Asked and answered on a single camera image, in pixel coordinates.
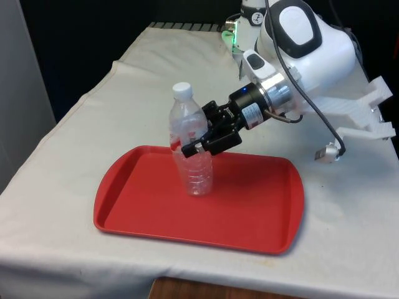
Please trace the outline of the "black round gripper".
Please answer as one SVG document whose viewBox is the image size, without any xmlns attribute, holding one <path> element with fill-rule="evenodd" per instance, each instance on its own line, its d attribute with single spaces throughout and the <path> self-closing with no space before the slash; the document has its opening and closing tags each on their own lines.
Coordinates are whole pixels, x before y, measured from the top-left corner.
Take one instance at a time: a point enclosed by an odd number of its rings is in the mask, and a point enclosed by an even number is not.
<svg viewBox="0 0 399 299">
<path fill-rule="evenodd" d="M 241 118 L 241 126 L 234 124 L 218 125 L 231 119 L 228 108 L 235 116 Z M 264 92 L 255 83 L 249 83 L 229 95 L 229 103 L 218 105 L 210 101 L 202 107 L 208 125 L 212 126 L 201 137 L 181 147 L 185 157 L 191 157 L 199 153 L 198 145 L 212 156 L 220 154 L 242 143 L 239 131 L 243 126 L 251 130 L 264 123 L 270 116 L 269 105 Z"/>
</svg>

